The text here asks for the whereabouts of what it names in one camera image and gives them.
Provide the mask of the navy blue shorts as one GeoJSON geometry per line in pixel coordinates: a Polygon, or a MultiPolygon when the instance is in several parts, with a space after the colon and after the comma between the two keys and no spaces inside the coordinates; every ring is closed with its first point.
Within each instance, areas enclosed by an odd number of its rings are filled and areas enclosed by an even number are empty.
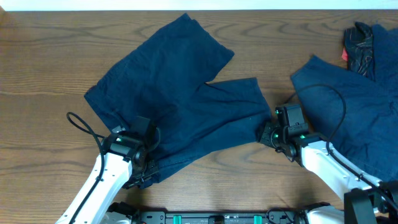
{"type": "Polygon", "coordinates": [[[150,153],[158,184],[193,161],[254,142],[271,111],[255,78],[215,82],[233,51],[184,14],[113,65],[85,100],[110,131],[132,129],[138,117],[160,129],[150,153]]]}

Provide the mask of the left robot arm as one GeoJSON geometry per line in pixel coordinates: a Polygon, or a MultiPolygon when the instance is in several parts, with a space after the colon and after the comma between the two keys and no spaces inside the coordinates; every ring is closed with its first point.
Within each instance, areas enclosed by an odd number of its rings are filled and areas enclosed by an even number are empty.
{"type": "Polygon", "coordinates": [[[88,179],[57,223],[139,223],[137,210],[113,200],[121,189],[143,184],[158,173],[148,154],[160,143],[160,129],[150,119],[138,116],[127,130],[104,137],[75,113],[68,112],[67,119],[94,137],[99,155],[88,179]]]}

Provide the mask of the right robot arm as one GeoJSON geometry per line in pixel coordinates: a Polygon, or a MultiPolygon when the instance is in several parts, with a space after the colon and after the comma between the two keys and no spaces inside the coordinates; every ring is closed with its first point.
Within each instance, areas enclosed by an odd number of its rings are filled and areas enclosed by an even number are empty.
{"type": "Polygon", "coordinates": [[[320,202],[301,210],[273,208],[269,223],[397,223],[397,181],[383,182],[342,156],[320,133],[311,133],[298,104],[278,106],[257,141],[317,175],[342,199],[338,210],[320,202]]]}

